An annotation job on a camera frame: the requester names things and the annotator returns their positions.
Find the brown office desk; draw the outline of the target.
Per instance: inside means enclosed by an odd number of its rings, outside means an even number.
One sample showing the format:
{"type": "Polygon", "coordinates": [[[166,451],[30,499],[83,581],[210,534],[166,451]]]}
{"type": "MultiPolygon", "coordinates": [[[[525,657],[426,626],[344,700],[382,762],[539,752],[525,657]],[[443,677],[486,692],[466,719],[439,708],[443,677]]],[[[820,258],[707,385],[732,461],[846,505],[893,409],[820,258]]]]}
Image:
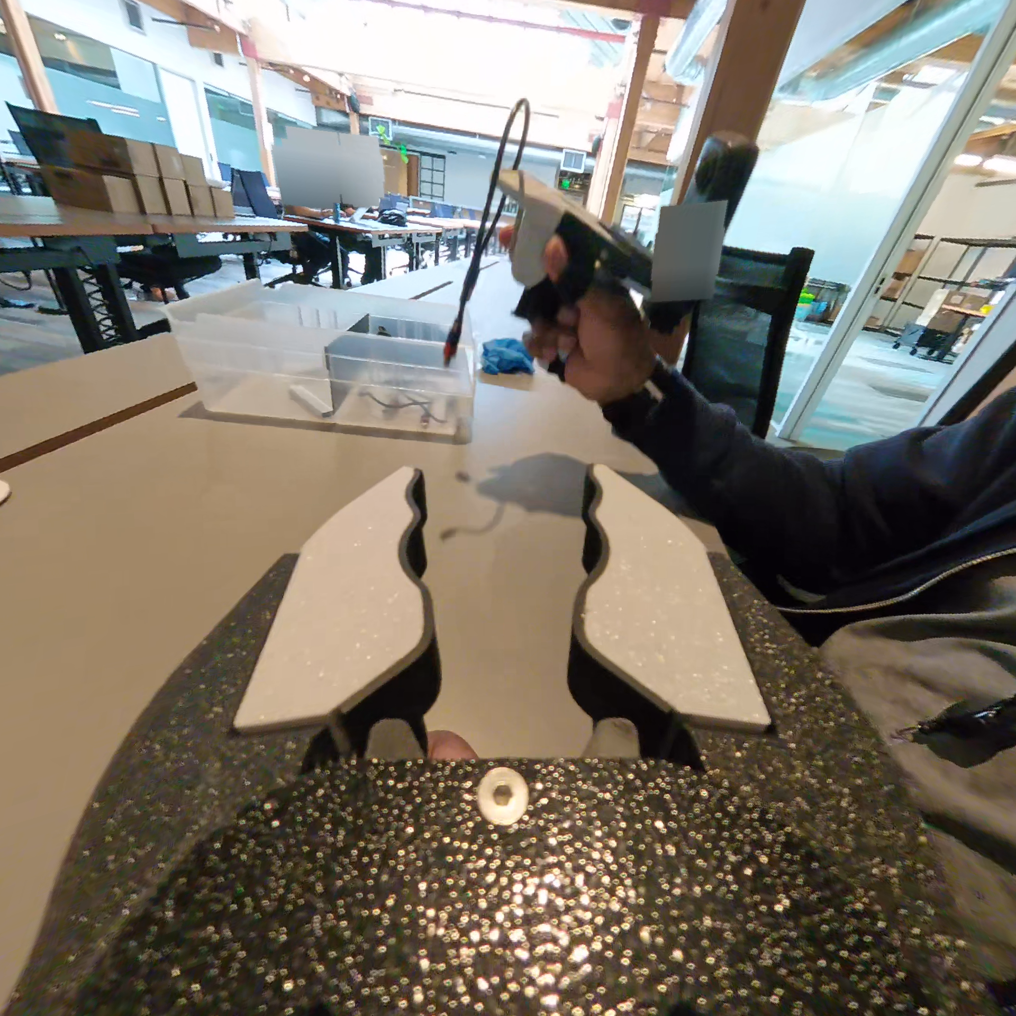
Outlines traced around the brown office desk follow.
{"type": "Polygon", "coordinates": [[[258,278],[257,255],[284,251],[305,223],[265,217],[196,219],[171,215],[109,213],[60,205],[49,197],[3,194],[3,273],[49,271],[84,353],[138,340],[117,271],[118,249],[170,247],[183,258],[240,255],[247,279],[258,278]]]}

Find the stack of cardboard boxes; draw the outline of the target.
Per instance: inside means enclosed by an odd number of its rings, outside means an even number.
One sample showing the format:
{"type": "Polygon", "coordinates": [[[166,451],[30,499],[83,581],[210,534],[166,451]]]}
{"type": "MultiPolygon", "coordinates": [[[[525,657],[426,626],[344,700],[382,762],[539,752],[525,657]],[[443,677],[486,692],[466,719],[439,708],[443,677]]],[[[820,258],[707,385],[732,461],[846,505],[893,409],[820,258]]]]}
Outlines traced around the stack of cardboard boxes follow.
{"type": "Polygon", "coordinates": [[[52,199],[118,215],[231,219],[231,191],[210,183],[201,158],[165,144],[85,129],[67,132],[40,161],[52,199]]]}

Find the black computer screen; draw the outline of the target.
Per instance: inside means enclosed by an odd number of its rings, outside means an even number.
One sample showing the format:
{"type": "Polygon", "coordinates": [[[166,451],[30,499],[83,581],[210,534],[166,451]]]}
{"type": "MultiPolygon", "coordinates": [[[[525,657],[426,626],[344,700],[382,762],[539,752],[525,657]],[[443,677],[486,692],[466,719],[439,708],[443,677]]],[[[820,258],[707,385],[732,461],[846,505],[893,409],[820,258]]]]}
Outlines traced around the black computer screen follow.
{"type": "Polygon", "coordinates": [[[41,165],[73,168],[76,162],[71,141],[80,133],[103,134],[96,119],[47,113],[10,102],[6,106],[33,157],[41,165]]]}

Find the metal shelving rack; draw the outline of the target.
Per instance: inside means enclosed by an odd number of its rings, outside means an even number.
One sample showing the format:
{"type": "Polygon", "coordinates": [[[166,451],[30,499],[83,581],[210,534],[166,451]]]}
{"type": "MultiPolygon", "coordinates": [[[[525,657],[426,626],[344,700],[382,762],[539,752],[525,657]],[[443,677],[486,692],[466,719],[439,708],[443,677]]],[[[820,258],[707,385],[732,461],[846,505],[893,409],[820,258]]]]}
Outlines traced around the metal shelving rack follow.
{"type": "Polygon", "coordinates": [[[882,280],[864,330],[952,364],[1014,283],[1013,237],[916,233],[882,280]]]}

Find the person's right hand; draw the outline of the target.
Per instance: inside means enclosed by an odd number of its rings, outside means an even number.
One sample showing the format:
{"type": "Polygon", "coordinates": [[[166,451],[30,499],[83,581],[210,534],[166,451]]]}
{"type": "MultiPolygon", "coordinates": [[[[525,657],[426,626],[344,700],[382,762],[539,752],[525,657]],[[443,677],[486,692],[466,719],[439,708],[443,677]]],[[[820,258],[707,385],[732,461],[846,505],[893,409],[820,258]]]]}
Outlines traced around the person's right hand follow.
{"type": "Polygon", "coordinates": [[[607,277],[556,318],[531,323],[523,343],[545,366],[561,358],[565,383],[604,407],[639,391],[658,359],[677,362],[687,331],[685,322],[653,329],[628,289],[607,277]]]}

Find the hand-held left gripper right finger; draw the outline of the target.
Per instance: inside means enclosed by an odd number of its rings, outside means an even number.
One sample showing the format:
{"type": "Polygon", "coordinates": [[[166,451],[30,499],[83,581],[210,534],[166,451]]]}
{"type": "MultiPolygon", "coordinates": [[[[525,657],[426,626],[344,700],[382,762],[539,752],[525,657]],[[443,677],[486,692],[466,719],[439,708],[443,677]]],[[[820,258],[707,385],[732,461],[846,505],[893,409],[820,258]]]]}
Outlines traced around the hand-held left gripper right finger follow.
{"type": "Polygon", "coordinates": [[[765,737],[772,718],[706,544],[604,464],[586,472],[585,575],[568,690],[592,721],[589,757],[701,768],[696,731],[765,737]]]}

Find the black wooden chair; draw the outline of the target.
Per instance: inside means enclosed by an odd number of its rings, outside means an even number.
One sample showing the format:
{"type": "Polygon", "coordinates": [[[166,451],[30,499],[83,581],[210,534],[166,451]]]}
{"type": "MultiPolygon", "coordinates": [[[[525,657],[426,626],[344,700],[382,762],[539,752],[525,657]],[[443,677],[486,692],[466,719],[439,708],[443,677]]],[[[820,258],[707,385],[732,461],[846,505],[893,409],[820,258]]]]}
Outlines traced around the black wooden chair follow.
{"type": "Polygon", "coordinates": [[[813,257],[804,247],[787,253],[723,247],[713,297],[692,316],[683,376],[762,439],[813,257]]]}

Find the black office chair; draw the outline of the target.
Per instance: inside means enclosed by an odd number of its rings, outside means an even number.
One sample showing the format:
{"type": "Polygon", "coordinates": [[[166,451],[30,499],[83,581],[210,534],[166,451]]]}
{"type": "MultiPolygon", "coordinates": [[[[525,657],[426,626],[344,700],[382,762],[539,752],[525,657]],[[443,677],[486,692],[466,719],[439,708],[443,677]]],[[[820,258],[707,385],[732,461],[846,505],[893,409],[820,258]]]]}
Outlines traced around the black office chair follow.
{"type": "Polygon", "coordinates": [[[187,287],[218,273],[223,258],[216,255],[182,256],[173,244],[137,249],[118,249],[116,267],[120,279],[141,290],[150,298],[169,303],[169,293],[176,300],[189,298],[187,287]]]}

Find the blue crumpled glove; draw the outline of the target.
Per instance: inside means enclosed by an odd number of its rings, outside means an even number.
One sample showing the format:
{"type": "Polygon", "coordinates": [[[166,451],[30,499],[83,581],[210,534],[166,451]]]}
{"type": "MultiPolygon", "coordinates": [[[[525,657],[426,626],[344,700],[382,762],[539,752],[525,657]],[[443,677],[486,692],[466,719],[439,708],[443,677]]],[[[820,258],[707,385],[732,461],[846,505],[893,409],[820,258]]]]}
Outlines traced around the blue crumpled glove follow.
{"type": "Polygon", "coordinates": [[[488,376],[532,376],[536,372],[533,356],[514,337],[484,342],[480,350],[480,370],[488,376]]]}

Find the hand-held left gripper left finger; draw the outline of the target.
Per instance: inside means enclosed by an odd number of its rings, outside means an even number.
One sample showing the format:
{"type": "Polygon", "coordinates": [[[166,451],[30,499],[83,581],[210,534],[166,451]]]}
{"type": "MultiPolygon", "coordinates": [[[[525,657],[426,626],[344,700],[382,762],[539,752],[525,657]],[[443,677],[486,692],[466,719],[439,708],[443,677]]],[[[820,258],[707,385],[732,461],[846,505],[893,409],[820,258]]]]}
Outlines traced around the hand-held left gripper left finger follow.
{"type": "Polygon", "coordinates": [[[403,466],[305,541],[234,731],[327,731],[340,755],[365,756],[375,725],[399,721],[427,750],[441,688],[427,514],[425,477],[403,466]]]}

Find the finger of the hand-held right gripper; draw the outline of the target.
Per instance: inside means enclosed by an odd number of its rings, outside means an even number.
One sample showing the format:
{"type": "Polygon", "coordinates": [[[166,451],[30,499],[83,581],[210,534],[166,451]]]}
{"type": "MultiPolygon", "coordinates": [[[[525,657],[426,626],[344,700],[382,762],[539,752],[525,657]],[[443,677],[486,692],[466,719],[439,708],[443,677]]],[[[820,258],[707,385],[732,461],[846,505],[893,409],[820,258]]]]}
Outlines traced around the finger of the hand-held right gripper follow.
{"type": "Polygon", "coordinates": [[[543,252],[564,216],[571,214],[580,223],[589,223],[589,214],[528,171],[501,170],[498,186],[517,204],[510,244],[512,275],[520,285],[538,285],[546,277],[543,252]]]}

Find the person's right forearm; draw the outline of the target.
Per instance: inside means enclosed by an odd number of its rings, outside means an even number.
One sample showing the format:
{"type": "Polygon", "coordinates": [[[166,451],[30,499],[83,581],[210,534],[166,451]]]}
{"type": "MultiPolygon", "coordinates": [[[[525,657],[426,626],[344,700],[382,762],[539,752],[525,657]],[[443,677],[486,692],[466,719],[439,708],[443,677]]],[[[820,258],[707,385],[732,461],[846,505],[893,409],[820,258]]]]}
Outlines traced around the person's right forearm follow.
{"type": "Polygon", "coordinates": [[[756,575],[817,596],[782,604],[788,616],[887,614],[1014,565],[1013,389],[963,422],[830,461],[766,443],[661,366],[604,417],[756,575]]]}

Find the clear plastic bin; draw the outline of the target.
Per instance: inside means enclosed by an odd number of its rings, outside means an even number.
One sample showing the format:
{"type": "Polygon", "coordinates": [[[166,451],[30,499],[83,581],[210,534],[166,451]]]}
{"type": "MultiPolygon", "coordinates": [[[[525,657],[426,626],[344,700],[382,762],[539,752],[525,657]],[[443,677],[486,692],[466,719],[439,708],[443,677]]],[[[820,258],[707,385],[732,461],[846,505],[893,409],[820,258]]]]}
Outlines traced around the clear plastic bin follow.
{"type": "Polygon", "coordinates": [[[250,282],[172,304],[168,319],[205,409],[221,418],[443,443],[473,438],[477,339],[464,317],[444,362],[456,307],[362,289],[250,282]],[[329,357],[326,344],[363,314],[402,322],[380,359],[329,357]],[[334,407],[324,420],[289,396],[293,384],[334,407]]]}

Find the person's torso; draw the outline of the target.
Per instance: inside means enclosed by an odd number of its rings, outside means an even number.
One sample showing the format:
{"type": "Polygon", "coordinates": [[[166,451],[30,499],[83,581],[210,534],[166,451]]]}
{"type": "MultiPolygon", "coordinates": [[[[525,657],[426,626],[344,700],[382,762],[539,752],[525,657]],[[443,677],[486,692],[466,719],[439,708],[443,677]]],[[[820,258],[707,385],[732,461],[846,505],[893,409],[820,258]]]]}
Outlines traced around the person's torso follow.
{"type": "Polygon", "coordinates": [[[778,572],[786,615],[902,770],[978,965],[1014,977],[1014,549],[778,572]]]}

